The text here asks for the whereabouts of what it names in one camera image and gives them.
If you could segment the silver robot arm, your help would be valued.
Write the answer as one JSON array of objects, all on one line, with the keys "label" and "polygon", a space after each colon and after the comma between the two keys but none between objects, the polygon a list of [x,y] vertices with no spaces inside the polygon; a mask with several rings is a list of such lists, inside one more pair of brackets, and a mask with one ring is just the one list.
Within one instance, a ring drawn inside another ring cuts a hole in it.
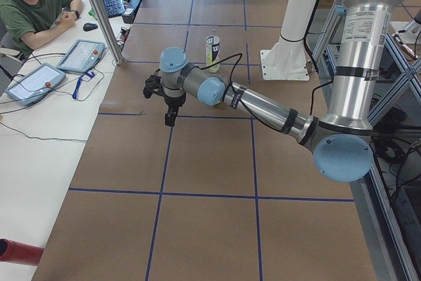
[{"label": "silver robot arm", "polygon": [[345,9],[345,24],[328,112],[322,118],[284,107],[230,77],[211,72],[209,67],[200,68],[190,63],[179,47],[161,53],[159,69],[146,81],[143,94],[163,97],[168,105],[167,126],[175,124],[188,95],[209,106],[225,103],[294,137],[312,153],[316,167],[327,178],[338,182],[358,180],[372,165],[368,112],[390,18],[403,0],[335,2]]}]

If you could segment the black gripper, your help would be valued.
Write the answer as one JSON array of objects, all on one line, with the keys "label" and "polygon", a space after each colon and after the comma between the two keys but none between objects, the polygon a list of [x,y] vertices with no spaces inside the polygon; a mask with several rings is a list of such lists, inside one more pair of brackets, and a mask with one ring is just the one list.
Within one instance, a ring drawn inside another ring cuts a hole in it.
[{"label": "black gripper", "polygon": [[186,94],[182,94],[178,97],[164,96],[164,101],[168,106],[168,111],[164,116],[164,123],[166,126],[175,126],[175,122],[178,116],[180,107],[183,107],[186,102]]}]

